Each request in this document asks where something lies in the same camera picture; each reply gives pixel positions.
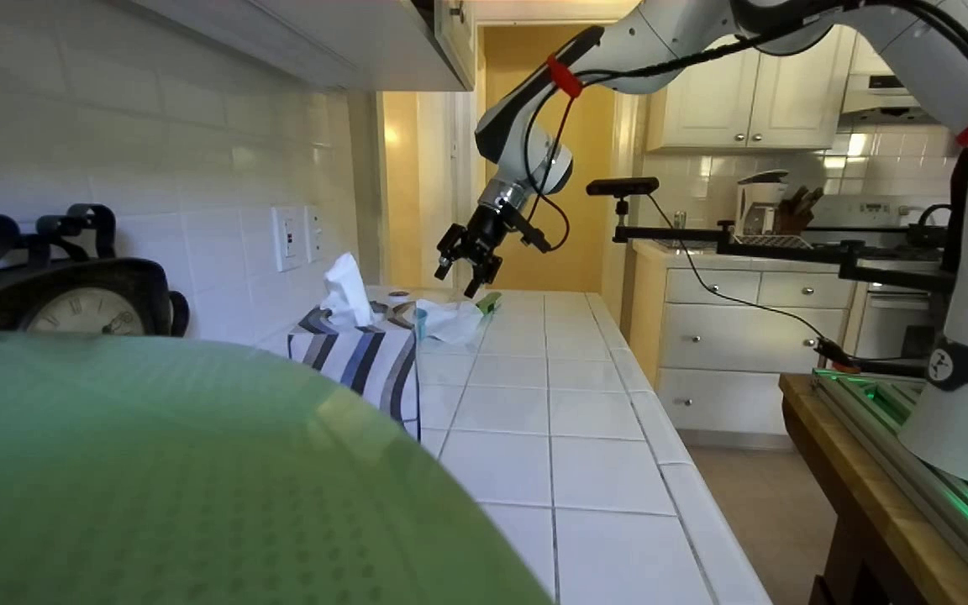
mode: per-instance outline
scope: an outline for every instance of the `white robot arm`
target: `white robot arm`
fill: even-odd
[[[864,34],[968,147],[968,0],[644,0],[626,19],[590,28],[482,117],[478,147],[498,165],[498,176],[474,217],[464,229],[451,225],[440,239],[439,276],[445,278],[451,262],[472,260],[472,296],[493,278],[500,267],[493,248],[511,229],[525,233],[525,241],[552,248],[521,210],[534,194],[557,191],[571,173],[571,155],[533,128],[556,91],[577,93],[581,84],[609,84],[650,93],[724,34],[740,34],[746,48],[768,53],[798,53],[833,24]],[[920,461],[968,481],[968,211],[956,296],[928,381],[900,441]]]

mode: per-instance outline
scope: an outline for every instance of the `yellow wall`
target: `yellow wall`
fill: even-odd
[[[489,109],[498,105],[511,86],[518,86],[539,64],[546,64],[568,38],[581,28],[489,28],[483,30],[483,99]],[[564,93],[556,93],[542,112],[539,128],[556,133],[564,112]],[[571,217],[571,239],[556,254],[542,254],[521,247],[516,236],[500,247],[505,269],[498,276],[500,289],[601,289],[601,260],[611,239],[611,202],[590,198],[585,184],[592,178],[616,178],[620,173],[620,128],[616,128],[616,93],[590,86],[564,128],[563,145],[576,155],[571,183],[556,194],[556,202]],[[539,210],[534,225],[556,241],[563,236],[563,217],[552,210]]]
[[[421,247],[425,210],[421,210],[421,173],[417,150],[417,93],[381,93],[385,112],[385,254],[381,278],[404,289],[421,289]]]
[[[478,105],[498,105],[511,86],[518,86],[539,64],[547,61],[568,38],[581,28],[489,28],[482,30],[482,71],[478,71]],[[435,247],[445,229],[469,221],[478,206],[478,189],[472,173],[489,173],[474,147],[478,112],[472,93],[381,93],[385,124],[385,254],[381,283],[439,289]],[[539,128],[552,137],[564,112],[564,93],[552,99],[542,112]],[[505,269],[493,287],[500,289],[577,289],[601,292],[601,267],[611,239],[611,202],[590,198],[585,184],[592,178],[628,176],[620,150],[628,155],[628,112],[611,91],[585,91],[571,112],[563,145],[576,150],[576,176],[556,194],[556,202],[571,214],[571,239],[563,252],[542,254],[521,247],[518,236],[498,248]],[[552,210],[539,210],[534,225],[547,233],[552,241],[563,239],[563,217]]]

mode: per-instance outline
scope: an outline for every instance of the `table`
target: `table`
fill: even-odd
[[[0,601],[547,601],[451,475],[272,353],[0,335]]]
[[[790,441],[838,506],[810,601],[968,601],[968,552],[813,378],[781,378]]]

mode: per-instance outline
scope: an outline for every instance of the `ceiling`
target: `ceiling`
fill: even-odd
[[[620,19],[640,0],[474,0],[478,24],[585,24]]]

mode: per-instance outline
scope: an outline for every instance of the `backsplash tile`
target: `backsplash tile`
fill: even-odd
[[[647,155],[640,176],[657,176],[657,198],[670,217],[713,229],[734,217],[735,183],[753,173],[784,169],[788,183],[823,184],[826,194],[899,198],[900,206],[948,202],[956,147],[937,124],[845,128],[823,150],[760,155]],[[659,225],[650,202],[637,210],[644,225]]]
[[[282,353],[334,254],[358,248],[348,105],[118,3],[51,18],[0,0],[0,211],[30,225],[106,202],[118,252],[188,296],[188,335]],[[272,206],[313,210],[313,267],[275,273]]]

